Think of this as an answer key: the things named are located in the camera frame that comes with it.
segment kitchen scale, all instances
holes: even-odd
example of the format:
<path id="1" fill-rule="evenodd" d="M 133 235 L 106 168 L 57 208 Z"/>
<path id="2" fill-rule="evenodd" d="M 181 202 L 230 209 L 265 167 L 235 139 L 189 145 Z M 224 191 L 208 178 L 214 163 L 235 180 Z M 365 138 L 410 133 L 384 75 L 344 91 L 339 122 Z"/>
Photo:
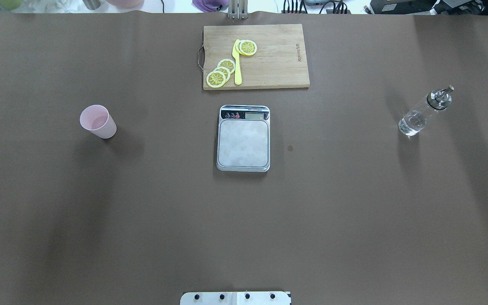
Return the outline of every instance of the kitchen scale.
<path id="1" fill-rule="evenodd" d="M 271 167 L 271 111 L 266 106 L 224 105 L 219 109 L 219 170 L 266 172 Z"/>

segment wooden cutting board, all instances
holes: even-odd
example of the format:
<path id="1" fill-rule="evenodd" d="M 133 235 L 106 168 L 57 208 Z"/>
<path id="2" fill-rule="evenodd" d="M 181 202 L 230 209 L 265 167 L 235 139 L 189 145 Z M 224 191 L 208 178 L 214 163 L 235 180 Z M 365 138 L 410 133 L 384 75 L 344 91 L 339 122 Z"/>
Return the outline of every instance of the wooden cutting board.
<path id="1" fill-rule="evenodd" d="M 206 26 L 203 37 L 205 90 L 310 87 L 302 25 Z M 232 49 L 236 39 L 253 40 L 257 44 L 256 54 L 240 56 L 242 84 L 235 85 L 233 73 L 223 87 L 209 87 L 206 77 L 218 62 L 224 58 L 234 60 Z"/>

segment yellow plastic knife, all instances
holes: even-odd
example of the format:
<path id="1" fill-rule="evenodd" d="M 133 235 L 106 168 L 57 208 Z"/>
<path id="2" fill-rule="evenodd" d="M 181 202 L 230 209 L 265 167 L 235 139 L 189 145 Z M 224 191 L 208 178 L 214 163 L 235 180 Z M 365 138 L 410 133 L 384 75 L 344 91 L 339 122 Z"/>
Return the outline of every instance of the yellow plastic knife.
<path id="1" fill-rule="evenodd" d="M 242 73 L 240 72 L 240 53 L 236 50 L 236 46 L 240 39 L 235 40 L 235 44 L 233 44 L 233 58 L 235 59 L 235 85 L 240 85 L 242 83 Z"/>

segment metal bracket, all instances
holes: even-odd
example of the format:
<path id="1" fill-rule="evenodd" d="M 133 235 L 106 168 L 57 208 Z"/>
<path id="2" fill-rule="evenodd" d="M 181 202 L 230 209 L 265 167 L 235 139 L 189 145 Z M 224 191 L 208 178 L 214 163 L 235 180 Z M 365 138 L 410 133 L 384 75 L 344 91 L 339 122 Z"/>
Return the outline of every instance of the metal bracket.
<path id="1" fill-rule="evenodd" d="M 290 291 L 184 293 L 180 305 L 291 305 Z"/>
<path id="2" fill-rule="evenodd" d="M 229 19 L 248 19 L 248 0 L 229 0 Z"/>

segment pink cup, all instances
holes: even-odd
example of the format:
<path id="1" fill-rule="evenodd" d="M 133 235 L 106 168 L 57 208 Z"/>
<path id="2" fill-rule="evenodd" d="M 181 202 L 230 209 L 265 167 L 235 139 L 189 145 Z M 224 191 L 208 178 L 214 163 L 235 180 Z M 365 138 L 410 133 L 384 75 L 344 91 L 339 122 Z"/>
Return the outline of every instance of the pink cup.
<path id="1" fill-rule="evenodd" d="M 80 114 L 80 125 L 101 139 L 108 139 L 116 133 L 116 123 L 101 105 L 88 106 Z"/>

